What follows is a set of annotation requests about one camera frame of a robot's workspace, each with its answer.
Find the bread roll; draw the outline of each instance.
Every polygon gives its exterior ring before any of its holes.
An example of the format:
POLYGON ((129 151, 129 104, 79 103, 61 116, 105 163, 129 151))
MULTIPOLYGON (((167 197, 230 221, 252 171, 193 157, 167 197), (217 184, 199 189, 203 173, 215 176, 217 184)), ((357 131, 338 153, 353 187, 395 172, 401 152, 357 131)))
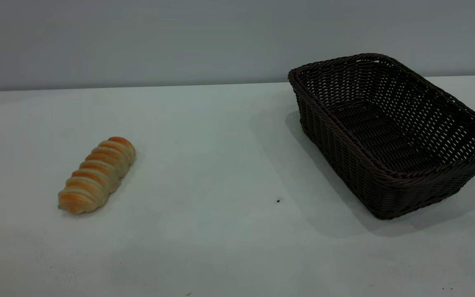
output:
POLYGON ((134 159, 135 149, 126 139, 102 141, 58 193, 58 208, 73 214, 95 211, 106 203, 109 193, 117 190, 134 159))

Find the gray wall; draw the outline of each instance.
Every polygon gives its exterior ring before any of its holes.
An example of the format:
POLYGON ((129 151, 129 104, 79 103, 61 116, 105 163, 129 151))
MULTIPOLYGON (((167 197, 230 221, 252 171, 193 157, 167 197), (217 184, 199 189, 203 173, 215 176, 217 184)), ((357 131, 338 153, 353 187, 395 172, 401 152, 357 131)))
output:
POLYGON ((475 0, 0 0, 0 90, 285 80, 361 52, 475 74, 475 0))

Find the basket side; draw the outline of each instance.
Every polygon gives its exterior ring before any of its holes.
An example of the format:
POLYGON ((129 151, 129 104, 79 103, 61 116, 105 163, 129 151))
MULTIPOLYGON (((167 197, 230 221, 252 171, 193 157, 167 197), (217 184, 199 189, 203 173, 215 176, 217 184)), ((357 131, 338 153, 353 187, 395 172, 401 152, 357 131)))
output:
POLYGON ((379 219, 392 219, 455 194, 475 175, 467 171, 451 179, 427 184, 383 183, 328 126, 307 100, 296 94, 304 133, 317 145, 333 170, 364 206, 379 219))

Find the twisted bread roll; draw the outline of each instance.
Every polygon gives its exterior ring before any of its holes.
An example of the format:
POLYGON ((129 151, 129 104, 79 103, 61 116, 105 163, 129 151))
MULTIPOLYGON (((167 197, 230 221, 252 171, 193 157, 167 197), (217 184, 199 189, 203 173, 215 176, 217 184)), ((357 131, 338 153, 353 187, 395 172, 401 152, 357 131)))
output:
POLYGON ((111 137, 102 141, 58 193, 58 208, 81 214, 101 207, 109 193, 117 190, 120 178, 127 173, 134 159, 135 149, 126 139, 111 137))

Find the dark brown wicker basket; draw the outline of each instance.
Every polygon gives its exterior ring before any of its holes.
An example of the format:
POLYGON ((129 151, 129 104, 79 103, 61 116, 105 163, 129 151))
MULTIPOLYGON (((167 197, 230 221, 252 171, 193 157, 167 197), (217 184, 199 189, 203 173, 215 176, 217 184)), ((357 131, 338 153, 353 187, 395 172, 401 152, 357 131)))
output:
POLYGON ((377 218, 442 201, 475 175, 475 112, 397 60, 316 62, 289 81, 303 131, 377 218))

